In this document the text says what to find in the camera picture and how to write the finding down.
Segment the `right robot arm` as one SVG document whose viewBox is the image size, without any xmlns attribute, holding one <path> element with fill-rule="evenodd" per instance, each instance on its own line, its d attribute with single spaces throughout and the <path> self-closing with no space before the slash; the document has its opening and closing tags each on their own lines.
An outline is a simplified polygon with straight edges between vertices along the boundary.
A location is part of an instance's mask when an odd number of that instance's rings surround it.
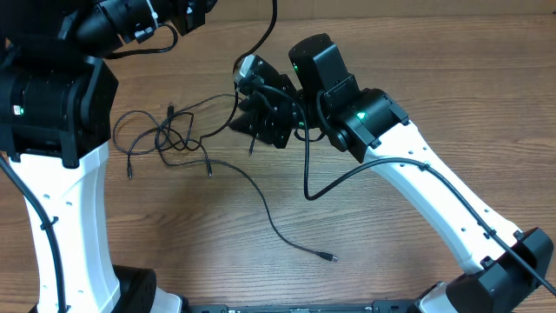
<svg viewBox="0 0 556 313">
<path fill-rule="evenodd" d="M 243 101 L 231 128 L 278 149 L 300 130 L 318 129 L 357 160 L 358 171 L 373 170 L 420 212 L 462 273 L 397 304 L 398 311 L 510 312 L 548 286 L 551 238 L 539 228 L 521 230 L 476 196 L 392 97 L 358 85 L 329 35 L 300 41 L 288 56 L 298 83 L 253 52 L 235 61 Z"/>
</svg>

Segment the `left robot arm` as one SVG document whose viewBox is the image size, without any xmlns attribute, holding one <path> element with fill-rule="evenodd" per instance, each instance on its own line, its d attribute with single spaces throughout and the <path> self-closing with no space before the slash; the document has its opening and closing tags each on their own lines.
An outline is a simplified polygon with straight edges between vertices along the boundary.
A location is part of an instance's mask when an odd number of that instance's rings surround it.
<svg viewBox="0 0 556 313">
<path fill-rule="evenodd" d="M 104 179 L 118 82 L 107 62 L 169 26 L 186 35 L 206 0 L 4 1 L 1 167 L 22 192 L 39 269 L 36 312 L 184 312 L 153 270 L 111 262 Z"/>
</svg>

